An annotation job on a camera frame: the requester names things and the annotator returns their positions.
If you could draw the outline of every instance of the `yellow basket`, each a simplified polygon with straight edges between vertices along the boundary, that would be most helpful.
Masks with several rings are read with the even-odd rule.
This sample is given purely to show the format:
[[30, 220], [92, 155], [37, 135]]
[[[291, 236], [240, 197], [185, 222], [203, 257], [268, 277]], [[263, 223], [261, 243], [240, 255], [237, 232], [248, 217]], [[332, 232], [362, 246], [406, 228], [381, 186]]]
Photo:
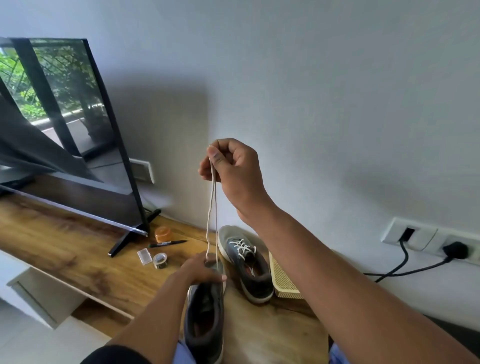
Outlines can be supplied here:
[[297, 287], [292, 283], [287, 274], [283, 271], [282, 267], [272, 254], [268, 252], [270, 258], [270, 272], [272, 273], [272, 282], [275, 288], [275, 294], [280, 298], [294, 298], [297, 300], [303, 300], [303, 296]]

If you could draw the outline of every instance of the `wooden table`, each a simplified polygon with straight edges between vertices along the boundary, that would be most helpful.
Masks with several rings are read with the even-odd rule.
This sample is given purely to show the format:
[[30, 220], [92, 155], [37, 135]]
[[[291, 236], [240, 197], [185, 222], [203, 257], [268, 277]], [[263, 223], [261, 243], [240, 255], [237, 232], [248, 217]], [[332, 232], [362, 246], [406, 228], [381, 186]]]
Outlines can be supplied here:
[[[19, 195], [0, 199], [0, 250], [129, 318], [185, 260], [206, 249], [204, 230], [165, 217], [151, 227], [158, 225], [169, 226], [172, 239], [188, 240], [151, 250], [167, 253], [168, 267], [162, 270], [142, 266], [137, 255], [154, 237], [139, 236], [110, 258], [107, 252], [123, 230]], [[261, 306], [249, 303], [232, 266], [225, 265], [224, 363], [328, 362], [327, 334], [308, 308], [306, 314], [294, 312], [278, 298]]]

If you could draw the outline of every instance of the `person's left arm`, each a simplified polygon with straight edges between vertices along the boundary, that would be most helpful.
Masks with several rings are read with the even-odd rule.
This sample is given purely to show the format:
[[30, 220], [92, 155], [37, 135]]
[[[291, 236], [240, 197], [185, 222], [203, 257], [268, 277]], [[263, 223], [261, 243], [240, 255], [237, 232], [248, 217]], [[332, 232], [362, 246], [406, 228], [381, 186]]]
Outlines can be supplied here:
[[192, 284], [227, 279], [204, 264], [205, 252], [188, 259], [168, 277], [148, 306], [107, 345], [132, 349], [152, 364], [171, 364], [188, 288]]

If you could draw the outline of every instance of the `orange container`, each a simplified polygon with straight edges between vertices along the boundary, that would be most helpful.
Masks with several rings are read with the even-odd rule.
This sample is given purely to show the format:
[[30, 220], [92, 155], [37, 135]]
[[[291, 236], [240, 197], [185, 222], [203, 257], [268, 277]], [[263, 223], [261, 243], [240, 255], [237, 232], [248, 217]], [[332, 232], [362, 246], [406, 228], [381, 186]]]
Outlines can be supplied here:
[[155, 240], [157, 243], [169, 242], [171, 239], [172, 232], [167, 226], [159, 226], [155, 229]]

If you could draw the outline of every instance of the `tv screen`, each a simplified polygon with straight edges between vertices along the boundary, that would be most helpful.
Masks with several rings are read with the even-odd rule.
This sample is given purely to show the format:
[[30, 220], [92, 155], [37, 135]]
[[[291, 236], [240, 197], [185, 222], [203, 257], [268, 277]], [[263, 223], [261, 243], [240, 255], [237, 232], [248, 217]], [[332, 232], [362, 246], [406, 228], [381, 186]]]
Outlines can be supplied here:
[[1, 190], [147, 234], [85, 39], [0, 38], [0, 131]]

